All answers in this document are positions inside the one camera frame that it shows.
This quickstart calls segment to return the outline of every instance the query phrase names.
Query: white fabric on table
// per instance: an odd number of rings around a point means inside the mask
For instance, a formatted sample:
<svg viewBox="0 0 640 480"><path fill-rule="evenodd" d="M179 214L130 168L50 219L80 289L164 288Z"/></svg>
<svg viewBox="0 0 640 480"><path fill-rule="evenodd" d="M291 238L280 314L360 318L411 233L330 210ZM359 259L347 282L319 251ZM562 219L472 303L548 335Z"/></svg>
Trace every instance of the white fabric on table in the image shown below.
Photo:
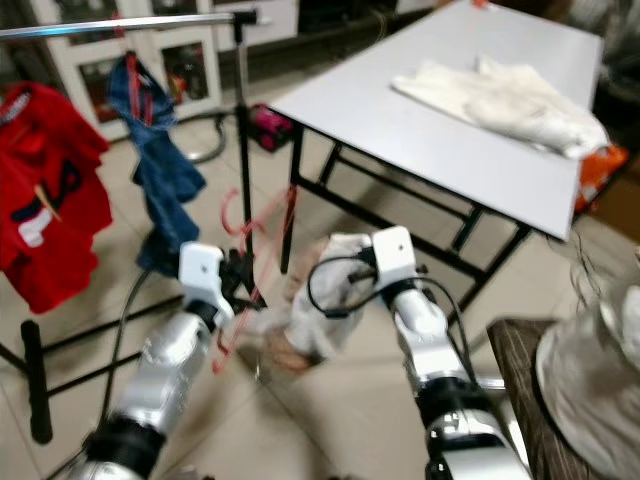
<svg viewBox="0 0 640 480"><path fill-rule="evenodd" d="M560 95L529 65L480 57L473 71L426 62L392 87L459 120L582 159L609 145L595 117Z"/></svg>

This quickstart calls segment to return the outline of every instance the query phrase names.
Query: orange bag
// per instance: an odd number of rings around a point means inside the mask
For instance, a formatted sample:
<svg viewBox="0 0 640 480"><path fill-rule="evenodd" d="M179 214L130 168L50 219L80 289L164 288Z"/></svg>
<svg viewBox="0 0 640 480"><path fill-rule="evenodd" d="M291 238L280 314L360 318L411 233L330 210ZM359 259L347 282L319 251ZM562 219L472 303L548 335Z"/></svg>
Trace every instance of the orange bag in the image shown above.
<svg viewBox="0 0 640 480"><path fill-rule="evenodd" d="M611 176L625 164L628 156L629 152L624 148L611 146L592 153L582 161L575 213L582 212L591 204Z"/></svg>

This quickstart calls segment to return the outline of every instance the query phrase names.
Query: glass cabinet door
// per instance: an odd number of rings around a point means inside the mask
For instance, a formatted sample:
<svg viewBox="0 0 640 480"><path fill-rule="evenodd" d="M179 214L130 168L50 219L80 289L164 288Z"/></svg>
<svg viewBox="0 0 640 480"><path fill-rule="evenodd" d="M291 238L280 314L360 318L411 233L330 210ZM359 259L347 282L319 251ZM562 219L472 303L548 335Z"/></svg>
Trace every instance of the glass cabinet door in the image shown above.
<svg viewBox="0 0 640 480"><path fill-rule="evenodd" d="M145 0L142 15L189 15L211 12L209 0ZM220 105L217 53L213 27L196 26L145 31L145 65L166 88L179 119Z"/></svg>
<svg viewBox="0 0 640 480"><path fill-rule="evenodd" d="M71 23L120 17L194 14L210 11L209 0L31 0L39 23ZM127 50L156 77L176 103L182 119L220 104L212 27L140 30L47 39L62 82L76 109L109 140L128 131L109 106L111 68Z"/></svg>
<svg viewBox="0 0 640 480"><path fill-rule="evenodd" d="M32 0L39 23L73 23L137 16L131 0ZM135 49L136 32L126 40L115 32L92 32L48 38L47 46L76 109L108 140L127 134L124 124L106 101L107 80L113 63L127 49Z"/></svg>

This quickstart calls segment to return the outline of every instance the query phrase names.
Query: black hose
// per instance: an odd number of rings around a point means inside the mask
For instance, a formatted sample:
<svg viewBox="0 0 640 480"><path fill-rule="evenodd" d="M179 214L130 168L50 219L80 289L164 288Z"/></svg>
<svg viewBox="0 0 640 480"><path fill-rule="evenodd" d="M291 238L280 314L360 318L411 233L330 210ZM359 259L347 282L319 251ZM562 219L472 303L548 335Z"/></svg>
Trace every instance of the black hose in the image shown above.
<svg viewBox="0 0 640 480"><path fill-rule="evenodd" d="M118 361L118 356L120 355L120 343L122 342L122 334L124 333L124 327L127 323L127 317L129 316L129 311L131 310L131 306L133 305L133 301L135 300L140 288L144 284L145 280L149 277L151 270L144 270L138 275L136 281L134 282L129 294L127 295L127 299L125 301L124 307L122 308L122 314L120 315L120 321L118 323L118 331L116 333L116 341L113 345L113 354L111 355L111 363L109 364L109 371L107 372L107 385L104 390L104 399L102 400L102 409L100 410L100 422L98 423L98 428L104 423L109 414L109 403L111 403L111 391L113 390L113 379L116 373L116 362Z"/></svg>
<svg viewBox="0 0 640 480"><path fill-rule="evenodd" d="M191 163L193 163L194 165L201 165L203 163L210 162L211 160L218 158L220 155L222 155L222 152L224 152L225 148L227 148L227 132L224 128L225 116L226 116L226 113L213 113L213 114L206 113L202 115L197 115L195 117L190 117L188 119L188 121L211 119L213 120L214 128L218 133L218 145L216 146L216 148L214 148L210 152L207 152L203 155L198 155L198 154L187 155Z"/></svg>

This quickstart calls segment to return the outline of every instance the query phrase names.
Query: metal rack pole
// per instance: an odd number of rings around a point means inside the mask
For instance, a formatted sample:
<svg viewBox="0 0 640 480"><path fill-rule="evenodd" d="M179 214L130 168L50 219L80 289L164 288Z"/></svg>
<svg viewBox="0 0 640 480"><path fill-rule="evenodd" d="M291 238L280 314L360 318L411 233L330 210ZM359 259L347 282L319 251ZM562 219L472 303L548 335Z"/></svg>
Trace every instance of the metal rack pole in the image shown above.
<svg viewBox="0 0 640 480"><path fill-rule="evenodd" d="M232 25L236 47L236 115L238 121L238 143L240 146L240 161L242 167L243 186L243 206L245 220L251 218L251 183L249 172L249 137L248 137L248 109L246 105L247 89L247 51L244 42L243 27L245 25L256 25L258 14L254 11L229 12L229 13L209 13L199 15L174 15L163 17L138 17L119 18L113 20L100 20L95 22L79 22L58 25L42 25L35 27L13 28L0 30L0 42L9 40L39 39L44 37L60 37L80 35L87 32L121 30L144 30L144 29L169 29L193 25ZM253 261L253 242L251 237L247 238L246 254L250 261ZM249 275L246 287L252 290L255 287L253 269L247 272ZM155 311L163 307L167 302L174 299L152 305L146 311ZM104 331L103 326L95 327L80 335L69 337L58 342L66 345L89 335L94 335ZM29 383L29 403L31 405L31 436L38 443L46 444L53 437L51 425L51 415L49 412L49 398L60 393L67 388L84 383L97 375L106 372L111 365L99 368L93 372L73 379L64 385L54 389L48 389L46 370L44 367L44 355L48 349L54 346L43 347L40 339L38 324L33 321L22 323L22 339L24 343L24 360L17 357L10 350L0 344L0 358L7 360L16 369L23 372ZM136 355L131 355L126 359L116 362L116 367L123 363L134 360Z"/></svg>
<svg viewBox="0 0 640 480"><path fill-rule="evenodd" d="M243 23L245 13L240 12ZM35 27L10 28L0 30L0 41L17 40L33 37L66 37L88 32L122 30L146 30L151 28L165 29L192 25L222 25L236 22L237 13L205 13L198 15L172 15L166 17L117 18L113 20L97 20L94 22L77 22L57 25L38 25Z"/></svg>

